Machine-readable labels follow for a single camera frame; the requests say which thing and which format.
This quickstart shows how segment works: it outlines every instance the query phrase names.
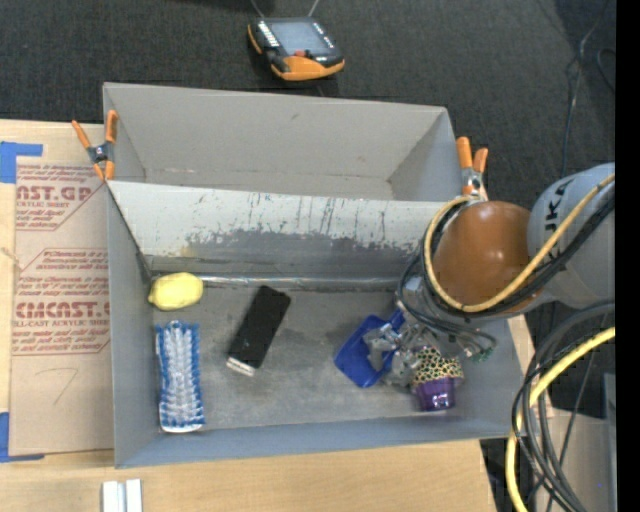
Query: screen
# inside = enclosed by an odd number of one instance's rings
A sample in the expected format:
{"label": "screen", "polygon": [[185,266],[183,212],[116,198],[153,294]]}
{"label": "screen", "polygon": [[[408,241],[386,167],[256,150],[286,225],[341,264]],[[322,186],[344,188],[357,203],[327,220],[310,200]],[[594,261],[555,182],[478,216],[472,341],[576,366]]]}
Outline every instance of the screen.
{"label": "screen", "polygon": [[309,50],[312,55],[328,55],[327,43],[315,27],[304,21],[274,22],[270,25],[284,50],[293,55],[296,50]]}

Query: blue tape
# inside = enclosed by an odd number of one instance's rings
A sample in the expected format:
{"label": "blue tape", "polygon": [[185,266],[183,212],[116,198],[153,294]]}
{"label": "blue tape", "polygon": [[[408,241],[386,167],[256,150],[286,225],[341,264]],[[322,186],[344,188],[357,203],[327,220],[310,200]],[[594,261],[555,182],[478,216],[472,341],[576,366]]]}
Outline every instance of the blue tape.
{"label": "blue tape", "polygon": [[22,455],[20,457],[9,457],[9,413],[0,413],[0,464],[3,462],[14,462],[18,460],[38,460],[43,455]]}
{"label": "blue tape", "polygon": [[16,162],[19,156],[42,156],[42,144],[0,142],[0,182],[16,182]]}

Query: handheld device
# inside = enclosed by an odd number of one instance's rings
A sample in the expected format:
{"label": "handheld device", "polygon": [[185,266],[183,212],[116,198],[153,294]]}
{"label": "handheld device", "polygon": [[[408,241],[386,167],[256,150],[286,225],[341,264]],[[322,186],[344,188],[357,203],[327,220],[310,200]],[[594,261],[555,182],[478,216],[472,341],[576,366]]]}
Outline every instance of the handheld device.
{"label": "handheld device", "polygon": [[316,19],[260,17],[247,34],[258,55],[266,58],[274,75],[289,82],[329,77],[344,68],[336,42]]}
{"label": "handheld device", "polygon": [[268,286],[261,286],[251,301],[227,353],[227,366],[253,377],[262,366],[291,298]]}

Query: yellow cable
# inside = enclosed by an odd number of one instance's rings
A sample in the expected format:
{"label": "yellow cable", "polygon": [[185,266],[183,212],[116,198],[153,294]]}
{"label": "yellow cable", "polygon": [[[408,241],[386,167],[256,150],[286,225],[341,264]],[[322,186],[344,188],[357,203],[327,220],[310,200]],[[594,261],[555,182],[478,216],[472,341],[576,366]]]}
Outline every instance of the yellow cable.
{"label": "yellow cable", "polygon": [[[598,335],[582,343],[580,346],[576,347],[566,356],[560,359],[560,361],[553,365],[551,369],[546,372],[533,387],[531,395],[529,397],[529,407],[533,407],[540,395],[549,387],[549,385],[558,377],[558,375],[563,373],[569,366],[583,357],[587,352],[614,338],[615,335],[615,326],[610,327],[609,329],[602,331]],[[520,411],[516,418],[517,430],[520,430],[522,421],[522,411]],[[511,497],[511,501],[513,502],[516,510],[518,512],[527,512],[527,507],[524,504],[522,497],[520,496],[520,491],[518,490],[518,482],[515,470],[516,446],[516,434],[512,429],[509,433],[509,439],[507,440],[507,449],[505,456],[505,478],[507,482],[507,490],[509,491],[509,496]]]}
{"label": "yellow cable", "polygon": [[479,304],[462,304],[461,302],[455,300],[451,297],[445,290],[442,288],[440,283],[436,278],[435,272],[433,270],[433,262],[431,260],[431,241],[433,238],[433,233],[438,224],[440,218],[449,211],[453,206],[460,204],[461,202],[469,201],[470,198],[460,197],[456,198],[453,201],[447,203],[438,213],[429,224],[429,228],[427,229],[427,233],[425,235],[424,240],[424,254],[425,254],[425,266],[427,269],[427,274],[429,276],[429,280],[431,281],[434,290],[438,294],[438,296],[444,300],[449,306],[459,309],[460,311],[465,311],[468,313],[476,313],[479,311],[484,311],[485,309],[489,309],[492,306],[495,306],[500,301],[507,298],[513,292],[515,292],[522,283],[525,282],[526,279],[534,272],[538,264],[547,256],[551,249],[553,249],[554,245],[560,239],[560,237],[564,234],[571,223],[575,220],[575,218],[582,212],[582,210],[587,206],[587,203],[593,199],[593,197],[602,190],[603,187],[607,186],[609,183],[615,180],[615,173],[608,175],[605,179],[603,179],[598,185],[593,187],[587,195],[585,195],[580,202],[571,210],[567,218],[558,226],[558,229],[549,237],[546,243],[542,246],[542,248],[538,251],[538,253],[531,259],[531,261],[527,264],[527,266],[520,272],[520,274],[509,283],[500,293],[495,295],[493,298],[479,303]]}

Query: black smartphone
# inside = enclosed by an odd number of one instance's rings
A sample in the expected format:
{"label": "black smartphone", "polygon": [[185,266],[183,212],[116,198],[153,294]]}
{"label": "black smartphone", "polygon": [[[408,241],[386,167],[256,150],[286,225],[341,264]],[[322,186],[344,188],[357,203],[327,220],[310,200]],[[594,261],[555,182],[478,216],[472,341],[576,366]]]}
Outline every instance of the black smartphone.
{"label": "black smartphone", "polygon": [[253,297],[227,353],[227,366],[252,377],[262,366],[291,297],[261,286]]}

